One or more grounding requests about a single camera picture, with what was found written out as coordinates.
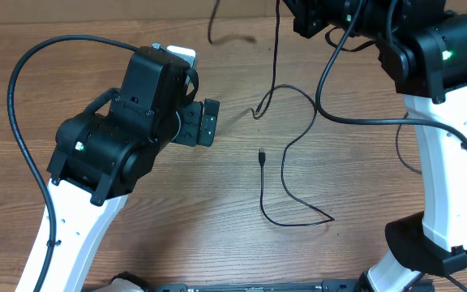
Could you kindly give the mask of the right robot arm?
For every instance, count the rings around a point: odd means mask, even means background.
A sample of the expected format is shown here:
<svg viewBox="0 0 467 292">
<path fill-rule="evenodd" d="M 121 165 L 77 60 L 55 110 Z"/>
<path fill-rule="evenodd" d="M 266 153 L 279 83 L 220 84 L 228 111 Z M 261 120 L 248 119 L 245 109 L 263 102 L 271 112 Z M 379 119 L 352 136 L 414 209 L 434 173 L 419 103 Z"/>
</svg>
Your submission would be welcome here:
<svg viewBox="0 0 467 292">
<path fill-rule="evenodd" d="M 293 29 L 310 38 L 333 25 L 370 38 L 416 131 L 425 208 L 390 222 L 388 252 L 358 291 L 409 291 L 425 275 L 467 267 L 467 14 L 442 1 L 290 1 Z"/>
</svg>

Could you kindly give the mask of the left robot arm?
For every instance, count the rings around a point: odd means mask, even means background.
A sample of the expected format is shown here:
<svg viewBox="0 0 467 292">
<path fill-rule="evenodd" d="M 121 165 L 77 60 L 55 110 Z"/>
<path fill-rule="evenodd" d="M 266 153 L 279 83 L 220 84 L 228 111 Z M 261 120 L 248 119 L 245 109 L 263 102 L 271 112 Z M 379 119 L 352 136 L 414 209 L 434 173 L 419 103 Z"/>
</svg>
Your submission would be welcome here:
<svg viewBox="0 0 467 292">
<path fill-rule="evenodd" d="M 45 211 L 20 291 L 79 291 L 101 240 L 137 181 L 169 143 L 210 146 L 220 104 L 197 101 L 193 49 L 136 50 L 122 86 L 58 128 Z"/>
</svg>

